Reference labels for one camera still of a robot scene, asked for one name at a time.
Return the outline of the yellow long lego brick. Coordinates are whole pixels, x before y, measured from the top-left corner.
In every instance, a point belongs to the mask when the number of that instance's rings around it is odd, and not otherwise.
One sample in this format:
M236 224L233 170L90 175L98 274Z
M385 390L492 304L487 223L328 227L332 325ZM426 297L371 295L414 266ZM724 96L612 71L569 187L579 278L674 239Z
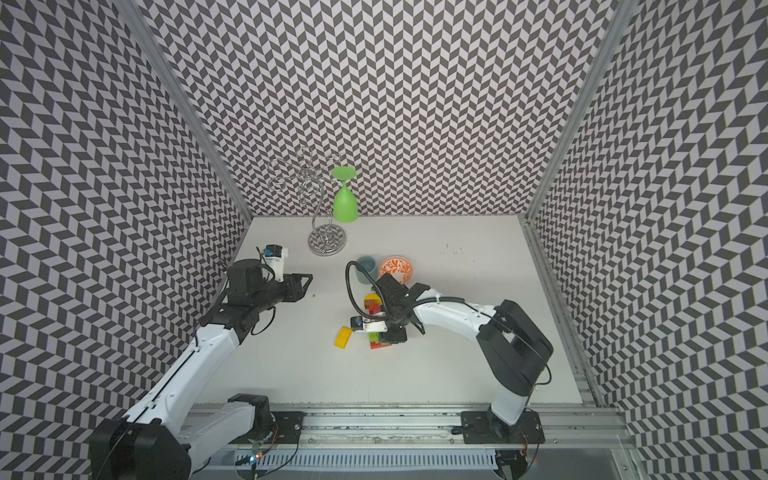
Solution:
M335 340L334 340L334 346L339 349L345 349L351 335L353 333L353 330L349 327L341 327Z

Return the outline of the yellow curved lego brick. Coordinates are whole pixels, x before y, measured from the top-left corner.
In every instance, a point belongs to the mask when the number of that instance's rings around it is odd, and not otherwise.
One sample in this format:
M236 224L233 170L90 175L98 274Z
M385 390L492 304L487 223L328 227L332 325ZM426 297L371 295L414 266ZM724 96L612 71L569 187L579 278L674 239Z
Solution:
M377 294L375 294L375 293L371 293L371 294L366 295L364 301L365 302L376 302L378 304L382 303L381 298Z

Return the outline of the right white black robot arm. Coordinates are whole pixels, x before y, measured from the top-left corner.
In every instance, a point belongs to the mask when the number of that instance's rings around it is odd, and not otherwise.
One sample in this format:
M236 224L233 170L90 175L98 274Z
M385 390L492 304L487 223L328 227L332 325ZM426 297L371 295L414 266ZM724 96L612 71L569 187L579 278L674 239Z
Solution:
M425 284L408 287L390 274L380 277L373 290L382 300L388 332L407 325L420 332L437 326L475 340L499 385L490 405L492 417L509 427L519 423L554 347L518 303L473 304Z

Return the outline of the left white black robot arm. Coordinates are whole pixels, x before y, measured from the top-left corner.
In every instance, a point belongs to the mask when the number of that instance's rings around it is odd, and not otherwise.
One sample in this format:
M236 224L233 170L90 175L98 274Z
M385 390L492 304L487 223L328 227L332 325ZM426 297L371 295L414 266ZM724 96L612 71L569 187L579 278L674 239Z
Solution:
M121 418L88 440L94 479L187 479L237 438L273 443L277 425L263 395L237 394L188 432L184 420L219 368L252 333L261 313L302 300L312 275L286 274L281 259L240 260L195 325L190 344L159 382Z

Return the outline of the orange white patterned bowl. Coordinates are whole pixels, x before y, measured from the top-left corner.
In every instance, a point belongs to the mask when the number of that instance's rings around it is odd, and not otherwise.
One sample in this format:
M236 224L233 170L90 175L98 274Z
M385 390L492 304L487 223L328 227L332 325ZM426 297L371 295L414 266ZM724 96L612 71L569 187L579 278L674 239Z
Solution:
M379 276L390 274L401 284L409 282L413 275L413 265L405 257L390 256L384 259L379 265Z

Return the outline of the grey blue ceramic cup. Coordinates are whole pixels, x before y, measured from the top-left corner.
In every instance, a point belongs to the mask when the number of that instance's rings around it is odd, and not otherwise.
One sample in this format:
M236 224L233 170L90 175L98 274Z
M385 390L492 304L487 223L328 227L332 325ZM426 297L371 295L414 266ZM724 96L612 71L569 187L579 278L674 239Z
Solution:
M354 268L360 283L370 285L378 277L378 263L373 256L364 255L356 259L357 267Z

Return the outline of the green plastic wine glass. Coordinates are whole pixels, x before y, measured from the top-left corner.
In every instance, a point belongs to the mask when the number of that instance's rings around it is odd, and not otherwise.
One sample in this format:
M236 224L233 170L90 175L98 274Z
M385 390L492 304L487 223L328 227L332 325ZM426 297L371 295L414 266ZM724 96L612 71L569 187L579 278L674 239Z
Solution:
M358 205L348 183L356 177L356 171L349 166L340 166L334 168L331 174L341 183L333 202L334 219L341 223L352 223L358 218Z

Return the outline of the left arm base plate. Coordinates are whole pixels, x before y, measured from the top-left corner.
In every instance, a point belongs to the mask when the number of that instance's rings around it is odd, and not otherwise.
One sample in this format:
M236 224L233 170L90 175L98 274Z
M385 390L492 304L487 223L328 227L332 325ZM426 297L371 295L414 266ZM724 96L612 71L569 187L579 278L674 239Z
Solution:
M229 442L230 445L297 444L302 434L305 413L276 411L269 420L259 420L257 426Z

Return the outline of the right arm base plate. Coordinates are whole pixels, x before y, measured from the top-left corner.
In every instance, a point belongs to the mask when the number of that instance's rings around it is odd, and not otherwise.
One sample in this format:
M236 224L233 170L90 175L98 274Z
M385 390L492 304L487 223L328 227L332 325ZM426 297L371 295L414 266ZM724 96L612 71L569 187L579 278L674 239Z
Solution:
M537 412L525 409L516 423L508 425L489 409L462 411L460 424L451 428L465 444L543 444L546 439Z

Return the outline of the aluminium front rail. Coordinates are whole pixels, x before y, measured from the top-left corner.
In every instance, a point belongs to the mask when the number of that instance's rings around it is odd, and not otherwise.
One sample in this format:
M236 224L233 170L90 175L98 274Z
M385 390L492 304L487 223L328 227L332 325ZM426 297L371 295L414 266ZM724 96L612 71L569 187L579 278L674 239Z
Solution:
M469 448L511 449L533 444L465 444L451 428L460 424L462 411L485 411L469 405L343 405L278 404L272 412L302 411L304 425L299 441L306 448ZM634 441L622 415L614 408L579 404L539 404L528 409L539 414L546 441L544 448L620 449Z

